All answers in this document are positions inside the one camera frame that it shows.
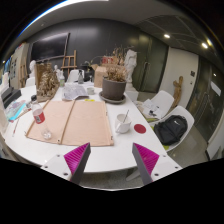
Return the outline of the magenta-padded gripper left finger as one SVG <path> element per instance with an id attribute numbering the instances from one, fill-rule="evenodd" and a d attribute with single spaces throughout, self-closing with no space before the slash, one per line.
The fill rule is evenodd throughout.
<path id="1" fill-rule="evenodd" d="M 42 169 L 78 185 L 90 153 L 90 144 L 86 143 L 65 155 L 57 154 L 47 161 Z"/>

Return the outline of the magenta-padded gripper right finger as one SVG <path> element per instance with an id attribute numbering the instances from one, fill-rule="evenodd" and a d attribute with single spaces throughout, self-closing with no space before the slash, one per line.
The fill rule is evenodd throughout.
<path id="1" fill-rule="evenodd" d="M 159 180 L 182 169 L 166 154 L 157 154 L 152 150 L 134 143 L 132 153 L 144 185 Z"/>

